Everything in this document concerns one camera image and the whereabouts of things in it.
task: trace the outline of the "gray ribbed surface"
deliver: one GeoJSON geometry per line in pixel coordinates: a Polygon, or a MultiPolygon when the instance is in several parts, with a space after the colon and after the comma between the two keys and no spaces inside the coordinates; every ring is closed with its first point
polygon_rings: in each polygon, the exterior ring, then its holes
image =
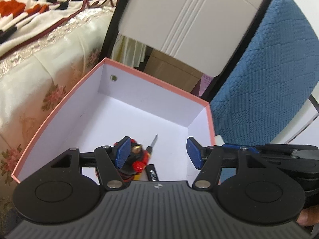
{"type": "Polygon", "coordinates": [[[7,239],[302,239],[311,236],[294,222],[248,225],[230,217],[207,192],[186,182],[133,181],[106,193],[100,205],[75,222],[41,226],[23,221],[7,239]]]}

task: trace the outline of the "black edge strip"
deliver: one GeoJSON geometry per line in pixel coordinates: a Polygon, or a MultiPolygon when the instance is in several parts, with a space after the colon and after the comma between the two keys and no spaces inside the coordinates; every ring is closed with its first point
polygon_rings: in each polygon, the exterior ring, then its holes
{"type": "Polygon", "coordinates": [[[309,100],[310,100],[310,102],[312,103],[312,105],[315,107],[315,109],[317,110],[317,112],[319,113],[319,103],[318,103],[318,101],[313,97],[312,94],[310,94],[309,100]]]}
{"type": "Polygon", "coordinates": [[[113,17],[106,32],[100,56],[98,58],[99,62],[101,62],[106,57],[111,57],[111,53],[118,35],[118,26],[128,2],[129,0],[118,0],[113,17]]]}
{"type": "Polygon", "coordinates": [[[272,0],[263,0],[252,23],[250,24],[248,30],[246,31],[243,39],[241,40],[240,44],[238,45],[237,49],[235,50],[234,54],[232,55],[231,59],[228,61],[226,67],[221,72],[220,75],[213,78],[212,82],[209,84],[207,89],[204,91],[203,95],[201,96],[202,99],[205,101],[211,102],[212,99],[216,96],[217,92],[223,86],[225,81],[227,80],[230,73],[234,70],[236,64],[242,57],[243,53],[247,49],[251,39],[255,35],[267,9],[270,5],[272,0]]]}

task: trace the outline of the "blue gripper pad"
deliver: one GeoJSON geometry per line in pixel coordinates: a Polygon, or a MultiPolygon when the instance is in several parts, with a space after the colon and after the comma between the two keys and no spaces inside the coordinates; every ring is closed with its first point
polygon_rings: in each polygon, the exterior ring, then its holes
{"type": "Polygon", "coordinates": [[[186,151],[196,169],[201,169],[204,165],[201,151],[205,150],[195,138],[189,137],[186,142],[186,151]]]}
{"type": "Polygon", "coordinates": [[[116,168],[121,169],[130,155],[131,152],[131,139],[129,137],[124,137],[120,142],[114,147],[115,149],[115,162],[116,168]]]}

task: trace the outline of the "pink box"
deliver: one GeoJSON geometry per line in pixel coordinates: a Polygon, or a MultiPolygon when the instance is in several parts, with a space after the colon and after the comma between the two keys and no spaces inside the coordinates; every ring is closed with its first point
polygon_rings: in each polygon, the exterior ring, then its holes
{"type": "MultiPolygon", "coordinates": [[[[188,180],[198,170],[186,139],[215,145],[209,103],[110,59],[95,66],[57,105],[23,152],[12,177],[20,182],[71,147],[92,152],[124,136],[147,147],[161,181],[188,180]]],[[[86,174],[96,179],[93,172],[86,174]]]]}

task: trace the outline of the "chair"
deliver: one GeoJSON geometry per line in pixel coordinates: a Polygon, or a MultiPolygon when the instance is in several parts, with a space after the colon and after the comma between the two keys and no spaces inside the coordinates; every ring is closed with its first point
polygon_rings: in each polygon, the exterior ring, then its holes
{"type": "Polygon", "coordinates": [[[319,40],[293,0],[273,0],[240,61],[211,101],[225,143],[271,142],[319,81],[319,40]]]}

